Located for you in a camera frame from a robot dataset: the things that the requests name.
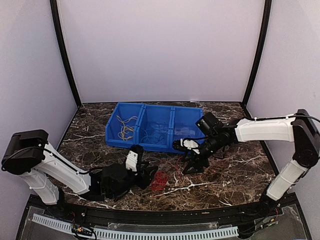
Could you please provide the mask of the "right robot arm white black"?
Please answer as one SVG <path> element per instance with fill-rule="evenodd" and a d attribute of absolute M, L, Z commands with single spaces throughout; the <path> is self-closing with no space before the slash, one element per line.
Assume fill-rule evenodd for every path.
<path fill-rule="evenodd" d="M 196 126 L 203 133 L 198 138 L 185 137 L 175 140 L 172 147 L 184 153 L 187 166 L 183 174 L 202 173 L 209 166 L 209 157 L 226 146 L 251 141 L 283 141 L 294 143 L 295 152 L 280 173 L 268 185 L 255 213 L 266 217 L 290 187 L 320 160 L 320 132 L 314 124 L 316 118 L 305 109 L 278 117 L 240 118 L 228 123 L 218 120 L 211 112 L 202 116 Z"/>

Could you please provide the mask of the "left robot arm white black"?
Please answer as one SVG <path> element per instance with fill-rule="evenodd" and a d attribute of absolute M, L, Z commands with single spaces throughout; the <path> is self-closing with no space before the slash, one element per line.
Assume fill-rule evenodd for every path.
<path fill-rule="evenodd" d="M 60 218 L 67 218 L 71 208 L 64 202 L 64 192 L 49 177 L 85 200 L 117 201 L 133 186 L 146 189 L 159 169 L 142 160 L 144 149 L 135 144 L 122 163 L 85 171 L 58 153 L 48 136 L 43 129 L 14 133 L 1 161 L 1 170 L 20 176 Z"/>

